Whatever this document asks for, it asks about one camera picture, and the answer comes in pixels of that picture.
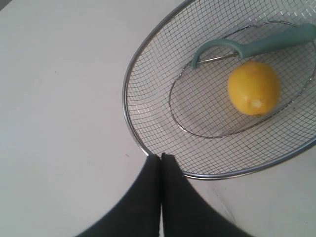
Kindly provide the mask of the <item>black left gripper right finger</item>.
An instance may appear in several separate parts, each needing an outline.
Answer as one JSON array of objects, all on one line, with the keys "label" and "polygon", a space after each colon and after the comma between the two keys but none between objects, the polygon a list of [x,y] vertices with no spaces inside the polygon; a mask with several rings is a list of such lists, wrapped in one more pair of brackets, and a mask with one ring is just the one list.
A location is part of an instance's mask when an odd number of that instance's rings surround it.
[{"label": "black left gripper right finger", "polygon": [[162,215],[166,237],[245,237],[192,187],[172,155],[161,155]]}]

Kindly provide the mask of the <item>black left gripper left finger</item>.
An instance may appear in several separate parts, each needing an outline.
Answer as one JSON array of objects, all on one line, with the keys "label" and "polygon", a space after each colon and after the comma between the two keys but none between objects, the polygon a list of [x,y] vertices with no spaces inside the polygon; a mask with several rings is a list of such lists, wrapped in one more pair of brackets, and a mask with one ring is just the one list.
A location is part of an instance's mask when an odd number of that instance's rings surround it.
[{"label": "black left gripper left finger", "polygon": [[160,158],[150,155],[122,199],[80,237],[158,237]]}]

